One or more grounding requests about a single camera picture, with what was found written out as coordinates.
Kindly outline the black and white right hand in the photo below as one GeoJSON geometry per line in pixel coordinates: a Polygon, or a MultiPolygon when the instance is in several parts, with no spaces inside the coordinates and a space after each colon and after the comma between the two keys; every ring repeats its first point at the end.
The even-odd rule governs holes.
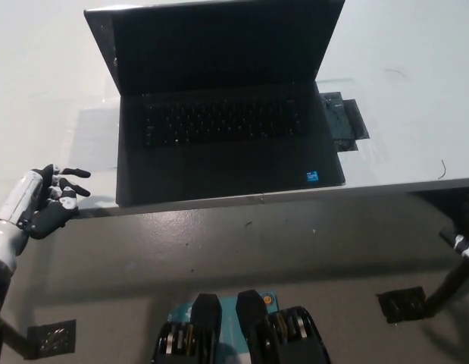
{"type": "Polygon", "coordinates": [[[457,234],[452,227],[445,227],[439,235],[460,256],[469,259],[469,239],[463,234],[457,234]]]}

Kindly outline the white and black left hand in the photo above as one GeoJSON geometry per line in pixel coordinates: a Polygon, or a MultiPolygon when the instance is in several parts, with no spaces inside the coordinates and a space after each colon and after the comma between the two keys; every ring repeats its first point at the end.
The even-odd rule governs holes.
{"type": "Polygon", "coordinates": [[[77,197],[90,196],[88,190],[70,182],[68,176],[89,178],[91,173],[54,164],[28,171],[0,208],[0,221],[36,240],[64,227],[79,211],[77,197]]]}

